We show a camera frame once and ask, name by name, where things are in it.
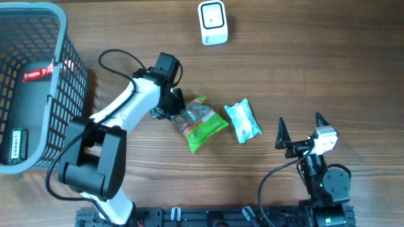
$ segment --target gray basket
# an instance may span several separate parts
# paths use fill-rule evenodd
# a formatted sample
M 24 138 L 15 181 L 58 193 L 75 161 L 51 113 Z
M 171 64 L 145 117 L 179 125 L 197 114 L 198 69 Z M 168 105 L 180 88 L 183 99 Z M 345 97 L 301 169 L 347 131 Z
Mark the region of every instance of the gray basket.
M 52 60 L 52 76 L 22 83 L 24 72 Z M 59 6 L 0 3 L 0 173 L 50 165 L 62 150 L 69 121 L 82 115 L 87 82 Z M 11 130 L 17 127 L 28 130 L 28 159 L 10 165 Z

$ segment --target wooden table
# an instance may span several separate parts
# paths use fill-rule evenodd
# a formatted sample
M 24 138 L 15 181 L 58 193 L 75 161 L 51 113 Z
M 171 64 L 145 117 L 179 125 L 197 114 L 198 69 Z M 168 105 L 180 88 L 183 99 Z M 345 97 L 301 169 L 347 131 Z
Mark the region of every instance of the wooden table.
M 327 163 L 352 170 L 351 202 L 358 226 L 404 222 L 404 5 L 387 1 L 226 1 L 229 41 L 201 43 L 199 1 L 61 3 L 69 35 L 92 79 L 96 112 L 127 81 L 97 64 L 118 48 L 153 66 L 158 54 L 184 66 L 186 99 L 206 96 L 230 121 L 224 105 L 248 98 L 263 130 L 245 144 L 227 127 L 197 154 L 167 120 L 145 116 L 128 137 L 123 187 L 138 207 L 257 204 L 264 175 L 289 160 L 274 149 L 277 120 L 293 140 L 305 139 L 320 111 L 340 133 Z M 139 65 L 121 54 L 105 63 L 131 73 Z M 72 226 L 86 202 L 63 202 L 44 186 L 45 171 L 0 176 L 1 226 Z M 76 196 L 56 182 L 55 190 Z M 264 187 L 265 204 L 295 205 L 307 198 L 294 166 Z

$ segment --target plastic packaging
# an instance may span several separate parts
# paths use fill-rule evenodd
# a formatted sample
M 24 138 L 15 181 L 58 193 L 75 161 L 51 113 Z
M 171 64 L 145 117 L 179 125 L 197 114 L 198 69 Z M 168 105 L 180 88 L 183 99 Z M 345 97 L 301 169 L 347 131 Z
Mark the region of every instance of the plastic packaging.
M 239 143 L 245 143 L 248 139 L 263 133 L 254 119 L 247 98 L 232 107 L 225 106 L 225 110 L 232 119 Z
M 210 107 L 202 105 L 204 101 L 205 97 L 194 99 L 181 114 L 173 118 L 175 126 L 187 138 L 192 153 L 211 135 L 229 125 Z

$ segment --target green snack bag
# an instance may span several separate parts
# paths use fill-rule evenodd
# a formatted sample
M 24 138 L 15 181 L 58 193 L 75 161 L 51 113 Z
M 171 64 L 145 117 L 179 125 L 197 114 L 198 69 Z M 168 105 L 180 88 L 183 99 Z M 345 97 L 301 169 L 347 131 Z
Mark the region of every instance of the green snack bag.
M 192 153 L 211 135 L 229 125 L 210 107 L 202 105 L 205 100 L 205 97 L 194 99 L 173 118 L 175 126 L 187 138 Z

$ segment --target battery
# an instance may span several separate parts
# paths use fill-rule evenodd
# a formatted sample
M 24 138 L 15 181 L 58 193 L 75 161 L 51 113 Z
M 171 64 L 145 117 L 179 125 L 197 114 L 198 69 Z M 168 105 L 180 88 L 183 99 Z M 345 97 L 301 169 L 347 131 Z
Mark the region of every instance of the battery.
M 15 128 L 11 131 L 10 162 L 18 163 L 27 159 L 28 131 Z

